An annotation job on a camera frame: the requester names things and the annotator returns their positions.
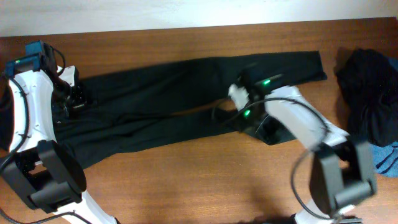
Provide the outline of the black trousers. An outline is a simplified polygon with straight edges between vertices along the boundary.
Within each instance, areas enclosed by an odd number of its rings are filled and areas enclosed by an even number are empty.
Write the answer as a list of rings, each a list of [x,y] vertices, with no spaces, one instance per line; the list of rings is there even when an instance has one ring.
[[[200,107],[224,98],[245,68],[263,80],[326,80],[320,54],[285,52],[166,63],[84,79],[90,102],[66,115],[52,106],[57,142],[83,168],[118,153],[229,133]]]

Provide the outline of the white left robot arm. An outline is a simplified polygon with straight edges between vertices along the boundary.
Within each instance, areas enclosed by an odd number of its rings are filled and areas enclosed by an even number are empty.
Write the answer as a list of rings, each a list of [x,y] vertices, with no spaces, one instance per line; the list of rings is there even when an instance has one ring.
[[[26,44],[23,57],[6,64],[14,121],[1,177],[27,207],[43,210],[50,220],[118,224],[88,193],[83,168],[55,137],[52,106],[58,103],[70,114],[87,105],[78,70],[59,67],[56,53],[38,40]]]

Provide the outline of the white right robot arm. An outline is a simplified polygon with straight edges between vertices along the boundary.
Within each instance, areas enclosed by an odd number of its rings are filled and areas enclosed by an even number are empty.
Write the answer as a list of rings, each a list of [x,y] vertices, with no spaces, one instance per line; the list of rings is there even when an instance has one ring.
[[[254,131],[265,141],[270,134],[260,128],[265,120],[272,118],[306,149],[290,173],[290,187],[301,211],[289,217],[268,218],[266,223],[363,222],[348,212],[377,192],[367,140],[329,122],[296,86],[286,84],[281,73],[261,79],[255,69],[246,68],[230,84],[227,98],[237,112],[224,120],[223,125],[235,124],[240,131]],[[308,156],[313,157],[309,180],[311,199],[304,203],[295,188],[295,175]]]

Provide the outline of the black folded garment left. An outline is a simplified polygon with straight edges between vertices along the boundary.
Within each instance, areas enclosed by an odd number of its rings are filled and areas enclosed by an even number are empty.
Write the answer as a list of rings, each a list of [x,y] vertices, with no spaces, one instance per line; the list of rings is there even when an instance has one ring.
[[[1,96],[1,149],[7,151],[11,145],[14,130],[12,95],[8,86]]]

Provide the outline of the black garment right pile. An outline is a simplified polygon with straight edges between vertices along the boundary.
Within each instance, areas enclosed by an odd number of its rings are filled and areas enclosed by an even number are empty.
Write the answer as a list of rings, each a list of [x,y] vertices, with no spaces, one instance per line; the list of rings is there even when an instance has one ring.
[[[347,130],[376,146],[397,141],[397,59],[356,49],[335,73],[349,107]]]

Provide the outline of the blue striped garment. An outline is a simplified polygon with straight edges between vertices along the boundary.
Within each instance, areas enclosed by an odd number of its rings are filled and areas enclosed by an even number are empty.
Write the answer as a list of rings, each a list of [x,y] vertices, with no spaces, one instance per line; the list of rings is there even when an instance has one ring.
[[[397,177],[397,60],[377,52],[371,63],[366,123],[373,163],[378,174]]]

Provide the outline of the black base bracket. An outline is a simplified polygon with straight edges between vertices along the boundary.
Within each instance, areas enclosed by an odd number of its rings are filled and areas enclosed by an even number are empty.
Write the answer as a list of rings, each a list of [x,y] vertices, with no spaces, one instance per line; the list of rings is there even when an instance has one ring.
[[[262,224],[363,224],[362,218],[345,217],[342,220],[320,220],[317,218],[297,219],[296,216],[261,221]]]

